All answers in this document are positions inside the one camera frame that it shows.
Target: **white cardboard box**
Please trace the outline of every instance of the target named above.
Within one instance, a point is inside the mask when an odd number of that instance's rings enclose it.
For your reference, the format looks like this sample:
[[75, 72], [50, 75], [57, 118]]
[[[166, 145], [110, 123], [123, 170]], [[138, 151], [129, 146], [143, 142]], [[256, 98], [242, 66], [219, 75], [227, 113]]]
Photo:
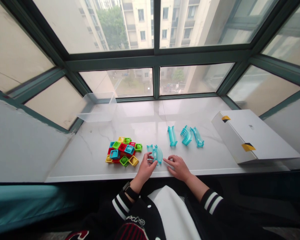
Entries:
[[251, 110], [221, 111], [211, 122], [237, 163], [300, 158], [296, 150]]

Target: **green block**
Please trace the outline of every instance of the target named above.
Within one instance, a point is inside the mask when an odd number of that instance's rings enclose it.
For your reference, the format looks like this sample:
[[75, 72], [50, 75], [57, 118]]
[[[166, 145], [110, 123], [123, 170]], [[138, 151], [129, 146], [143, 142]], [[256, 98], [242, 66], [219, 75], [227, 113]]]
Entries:
[[142, 152], [142, 144], [136, 143], [135, 149], [136, 149], [136, 152]]
[[120, 147], [121, 142], [115, 141], [114, 144], [112, 145], [112, 147], [114, 149], [118, 149]]
[[131, 138], [124, 138], [123, 140], [124, 144], [129, 144], [130, 142], [132, 142]]
[[120, 159], [120, 163], [123, 165], [123, 166], [128, 166], [128, 164], [129, 164], [129, 158], [127, 158], [127, 156], [123, 156], [121, 159]]

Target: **person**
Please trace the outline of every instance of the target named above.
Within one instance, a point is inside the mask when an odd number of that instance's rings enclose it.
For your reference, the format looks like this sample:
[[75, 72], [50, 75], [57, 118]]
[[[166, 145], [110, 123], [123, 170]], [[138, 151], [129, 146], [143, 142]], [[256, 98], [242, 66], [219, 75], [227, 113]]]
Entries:
[[136, 177], [111, 202], [89, 214], [66, 240], [283, 239], [210, 189], [176, 155], [163, 160], [193, 196], [179, 197], [168, 186], [139, 196], [157, 165], [157, 161], [148, 160], [153, 159], [150, 154], [144, 155]]

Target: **striped cuff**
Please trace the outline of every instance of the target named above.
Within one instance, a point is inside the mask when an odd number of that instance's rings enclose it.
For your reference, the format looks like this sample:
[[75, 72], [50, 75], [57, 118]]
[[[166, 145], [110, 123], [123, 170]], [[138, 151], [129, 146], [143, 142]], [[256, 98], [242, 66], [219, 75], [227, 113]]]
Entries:
[[212, 189], [209, 189], [202, 197], [200, 204], [204, 206], [211, 215], [223, 198]]
[[128, 199], [128, 197], [121, 191], [113, 200], [112, 204], [114, 209], [117, 211], [119, 216], [126, 220], [127, 214], [132, 207], [132, 203]]

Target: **pile of blocks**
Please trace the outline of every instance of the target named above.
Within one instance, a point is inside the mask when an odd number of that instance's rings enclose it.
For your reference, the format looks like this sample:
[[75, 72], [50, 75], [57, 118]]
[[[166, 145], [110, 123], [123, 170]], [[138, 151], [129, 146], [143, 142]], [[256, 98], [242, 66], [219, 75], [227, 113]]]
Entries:
[[131, 138], [119, 137], [118, 141], [111, 142], [106, 163], [121, 163], [123, 166], [136, 166], [139, 160], [136, 152], [142, 152], [142, 144], [132, 142]]

